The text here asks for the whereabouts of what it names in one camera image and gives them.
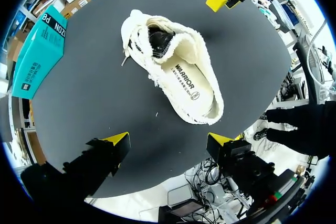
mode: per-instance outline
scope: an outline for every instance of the black pants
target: black pants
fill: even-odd
[[[266,115],[269,122],[288,123],[298,128],[293,131],[268,129],[267,139],[283,144],[299,153],[308,155],[316,153],[314,145],[321,144],[319,142],[322,138],[323,106],[303,105],[288,110],[268,110]]]

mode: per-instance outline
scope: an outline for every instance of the floor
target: floor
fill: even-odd
[[[267,139],[260,142],[254,141],[254,133],[267,126],[280,130],[285,129],[283,125],[268,124],[265,121],[257,120],[245,131],[245,134],[247,141],[252,143],[253,150],[258,156],[267,162],[274,162],[276,164],[275,174],[280,175],[287,168],[296,170],[298,165],[306,163],[307,156],[283,145],[272,143]],[[118,197],[97,199],[93,205],[118,216],[157,222],[159,206],[167,205],[167,192],[185,184],[187,184],[187,181],[182,174],[144,191]]]

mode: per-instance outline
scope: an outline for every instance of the cardboard box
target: cardboard box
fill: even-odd
[[[37,20],[17,58],[12,95],[32,99],[49,71],[62,58],[67,20],[53,7]]]
[[[17,62],[17,57],[20,53],[20,50],[25,42],[28,34],[24,34],[23,31],[17,31],[15,37],[12,40],[11,47],[7,54],[7,60]]]
[[[64,16],[64,18],[68,19],[90,1],[91,0],[74,0],[73,2],[65,6],[61,14]]]

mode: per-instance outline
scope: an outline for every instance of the frayed canvas fabric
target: frayed canvas fabric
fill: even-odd
[[[180,118],[209,125],[220,120],[224,101],[199,32],[135,9],[122,24],[121,37],[122,66],[132,57],[162,89]]]

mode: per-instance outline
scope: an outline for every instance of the wire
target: wire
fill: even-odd
[[[311,48],[313,46],[313,42],[315,41],[316,37],[320,34],[320,32],[323,30],[324,26],[326,25],[327,23],[327,20],[325,19],[323,24],[321,25],[320,29],[316,32],[316,34],[314,35],[314,37],[311,39],[311,42],[310,42],[310,45],[309,45],[309,48],[308,48],[308,52],[307,52],[307,67],[308,67],[308,71],[309,71],[309,74],[310,76],[312,77],[312,79],[314,80],[314,82],[322,89],[328,91],[329,93],[331,94],[336,94],[336,91],[333,91],[333,90],[330,90],[329,88],[326,88],[321,82],[319,82],[315,76],[313,75],[313,73],[311,72],[311,69],[310,69],[310,65],[309,65],[309,53],[311,51]]]

